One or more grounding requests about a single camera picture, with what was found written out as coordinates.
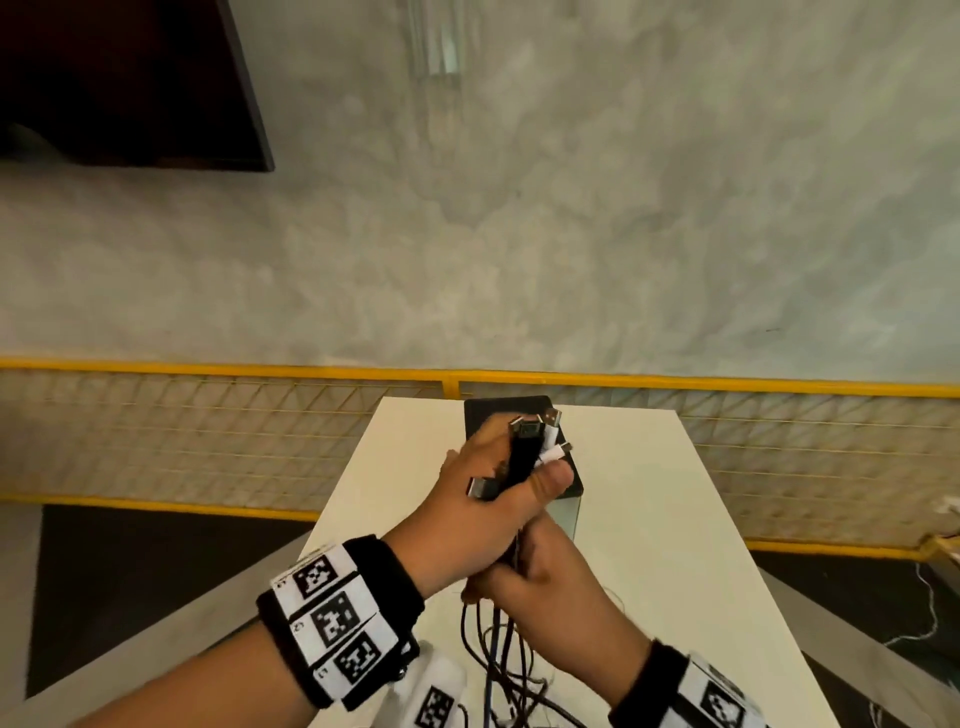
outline gray wall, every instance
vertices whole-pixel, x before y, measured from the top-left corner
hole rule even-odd
[[[0,354],[956,380],[952,0],[233,0],[273,175],[0,169]]]

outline tabletop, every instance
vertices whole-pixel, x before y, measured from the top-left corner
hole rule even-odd
[[[773,728],[837,728],[676,413],[559,408],[584,482],[574,541],[630,618],[648,635],[703,655]],[[385,398],[304,552],[383,535],[423,500],[446,451],[463,441],[462,402]],[[430,599],[414,634],[467,668],[463,702],[473,724],[481,715],[484,673],[460,641],[462,587]],[[608,725],[599,697],[564,673],[546,676],[554,680],[553,700],[588,726]],[[369,726],[378,705],[375,697],[353,714],[337,705],[314,725]]]

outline person's left hand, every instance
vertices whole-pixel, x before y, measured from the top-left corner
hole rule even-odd
[[[492,415],[459,452],[448,451],[430,494],[383,537],[424,599],[496,561],[516,533],[573,482],[570,466],[557,460],[494,501],[467,495],[472,477],[493,477],[509,459],[508,428],[515,418]]]

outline person's right hand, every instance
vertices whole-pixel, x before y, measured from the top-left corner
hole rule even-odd
[[[491,599],[547,662],[611,707],[618,705],[650,654],[650,640],[611,601],[587,560],[546,513],[524,529],[520,565],[523,575],[494,564],[472,576],[464,602]]]

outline hand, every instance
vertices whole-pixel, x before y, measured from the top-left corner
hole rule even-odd
[[[516,533],[573,482],[564,461],[537,468],[492,502],[467,495],[472,477],[493,477],[510,457],[509,423],[491,416],[457,452],[450,450],[430,495],[383,540],[424,599],[496,561]]]
[[[586,683],[613,708],[633,686],[650,640],[611,601],[587,560],[543,513],[523,532],[520,566],[471,577],[463,599],[483,597],[510,615],[517,631],[554,667]]]

